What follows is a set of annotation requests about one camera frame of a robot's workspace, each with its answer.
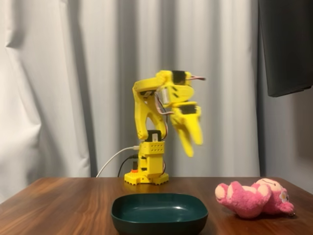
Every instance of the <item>screen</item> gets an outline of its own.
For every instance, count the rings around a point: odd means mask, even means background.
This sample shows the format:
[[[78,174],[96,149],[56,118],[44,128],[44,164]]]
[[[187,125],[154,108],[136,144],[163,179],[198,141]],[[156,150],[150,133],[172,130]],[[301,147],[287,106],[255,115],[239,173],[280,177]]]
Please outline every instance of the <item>screen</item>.
[[[259,0],[268,95],[313,85],[313,0]]]

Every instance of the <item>robotic arm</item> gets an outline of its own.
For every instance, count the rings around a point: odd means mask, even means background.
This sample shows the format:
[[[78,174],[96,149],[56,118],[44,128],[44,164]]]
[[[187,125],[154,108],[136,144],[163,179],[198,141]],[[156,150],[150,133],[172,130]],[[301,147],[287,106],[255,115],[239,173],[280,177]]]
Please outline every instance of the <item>robotic arm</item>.
[[[125,181],[130,184],[168,181],[168,174],[163,172],[164,139],[167,135],[167,123],[163,115],[170,115],[170,120],[177,131],[182,146],[189,157],[193,156],[191,139],[202,144],[202,132],[199,125],[201,109],[194,101],[188,101],[194,90],[191,80],[194,77],[186,71],[162,70],[153,78],[135,82],[133,87],[135,101],[135,122],[138,138],[143,140],[138,153],[138,168],[125,174]],[[146,120],[150,118],[155,130],[147,130]]]

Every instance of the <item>white cable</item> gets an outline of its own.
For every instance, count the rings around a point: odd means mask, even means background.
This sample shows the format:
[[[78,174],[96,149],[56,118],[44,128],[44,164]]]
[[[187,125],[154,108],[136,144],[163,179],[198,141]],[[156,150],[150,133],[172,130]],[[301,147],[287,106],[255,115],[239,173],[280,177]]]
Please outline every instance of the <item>white cable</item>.
[[[120,154],[121,152],[128,150],[128,149],[133,149],[133,150],[139,150],[139,146],[135,145],[133,147],[127,147],[127,148],[123,148],[122,150],[118,151],[117,153],[115,153],[101,168],[101,170],[99,171],[99,173],[97,174],[96,178],[99,177],[99,175],[101,174],[101,172],[103,171],[103,169],[107,166],[107,164],[110,163],[110,161],[112,161],[113,158],[115,158],[118,154]]]

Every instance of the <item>table surface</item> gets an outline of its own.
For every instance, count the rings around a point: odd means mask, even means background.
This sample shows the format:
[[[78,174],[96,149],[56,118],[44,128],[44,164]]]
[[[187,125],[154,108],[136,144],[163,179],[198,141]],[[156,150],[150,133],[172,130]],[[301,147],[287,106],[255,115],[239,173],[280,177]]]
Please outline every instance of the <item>table surface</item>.
[[[115,198],[131,193],[176,192],[198,197],[209,211],[201,235],[313,234],[313,195],[279,178],[296,216],[261,215],[242,220],[218,204],[219,183],[251,185],[259,178],[170,178],[161,186],[131,186],[122,178],[42,178],[0,205],[0,234],[117,235],[111,220]]]

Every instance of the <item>pink stuffed animal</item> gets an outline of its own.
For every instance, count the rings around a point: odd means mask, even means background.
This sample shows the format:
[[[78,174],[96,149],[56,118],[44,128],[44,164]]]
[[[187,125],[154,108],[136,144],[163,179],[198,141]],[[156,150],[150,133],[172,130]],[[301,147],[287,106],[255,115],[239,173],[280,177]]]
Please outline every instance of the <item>pink stuffed animal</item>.
[[[255,218],[260,213],[278,214],[294,211],[287,190],[277,181],[261,179],[252,186],[242,186],[234,181],[229,186],[219,184],[215,189],[216,200],[241,218]]]

